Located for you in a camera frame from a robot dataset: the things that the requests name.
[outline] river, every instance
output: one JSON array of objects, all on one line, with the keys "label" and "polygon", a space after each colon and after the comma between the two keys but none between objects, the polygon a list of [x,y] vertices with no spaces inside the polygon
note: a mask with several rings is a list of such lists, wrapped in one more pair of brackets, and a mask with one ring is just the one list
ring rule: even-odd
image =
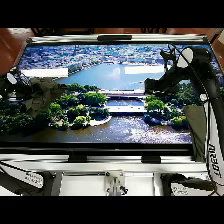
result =
[{"label": "river", "polygon": [[[59,84],[78,83],[80,85],[96,85],[99,88],[107,90],[134,90],[144,88],[145,79],[159,79],[164,74],[164,72],[127,74],[127,68],[130,71],[134,67],[136,68],[133,65],[100,64],[79,71],[69,77],[57,79],[56,82]],[[155,67],[161,67],[159,70],[163,70],[163,66],[161,65],[152,66],[152,71],[155,70],[153,69]]]},{"label": "river", "polygon": [[169,126],[149,126],[142,116],[112,117],[103,125],[79,130],[59,131],[52,128],[23,140],[34,142],[101,142],[101,143],[191,143],[189,131]]}]

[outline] display panel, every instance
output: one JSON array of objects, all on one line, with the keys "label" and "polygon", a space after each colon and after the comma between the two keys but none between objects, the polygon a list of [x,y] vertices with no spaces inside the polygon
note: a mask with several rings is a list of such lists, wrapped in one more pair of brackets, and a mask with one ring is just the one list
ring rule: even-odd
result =
[{"label": "display panel", "polygon": [[[212,52],[209,45],[191,46]],[[168,50],[167,44],[28,46],[19,70],[68,68],[68,77],[55,79],[68,88],[37,116],[21,112],[21,104],[1,102],[0,139],[191,144],[183,108],[200,100],[190,82],[182,81],[173,97],[144,95],[144,80],[164,74],[161,50]],[[212,65],[223,86],[215,57]]]}]

